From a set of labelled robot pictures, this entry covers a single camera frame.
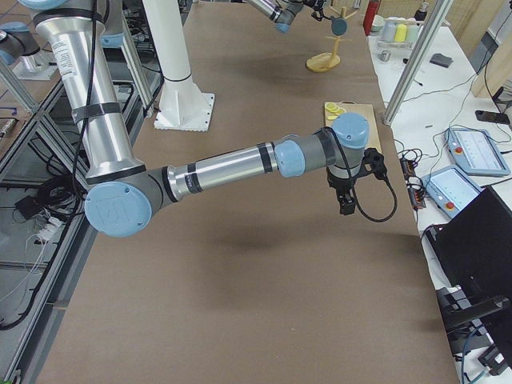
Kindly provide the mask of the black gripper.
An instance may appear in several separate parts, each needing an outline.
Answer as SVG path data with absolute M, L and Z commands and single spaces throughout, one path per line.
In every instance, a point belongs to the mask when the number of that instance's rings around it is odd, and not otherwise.
M 327 16 L 324 15 L 325 8 L 325 0 L 304 0 L 303 5 L 312 9 L 311 17 L 317 21 L 325 20 L 335 20 L 336 16 Z
M 328 166 L 326 172 L 329 187 L 335 189 L 339 213 L 342 215 L 354 214 L 356 208 L 355 176 L 339 166 Z

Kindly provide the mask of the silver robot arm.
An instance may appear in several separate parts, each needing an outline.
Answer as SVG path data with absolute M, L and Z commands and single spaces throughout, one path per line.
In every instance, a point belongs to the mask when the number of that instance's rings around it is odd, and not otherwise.
M 342 214 L 354 212 L 354 184 L 368 175 L 368 121 L 356 113 L 308 136 L 231 151 L 180 167 L 148 170 L 134 156 L 103 51 L 118 38 L 118 1 L 28 1 L 38 34 L 51 45 L 86 152 L 89 191 L 84 211 L 97 231 L 127 237 L 143 230 L 162 208 L 185 196 L 246 178 L 279 172 L 285 178 L 325 169 Z
M 325 1 L 283 1 L 284 5 L 268 0 L 247 0 L 246 2 L 271 20 L 275 28 L 282 33 L 289 31 L 291 24 L 304 7 L 312 9 L 311 17 L 318 22 L 324 19 L 330 20 L 330 17 L 324 13 Z

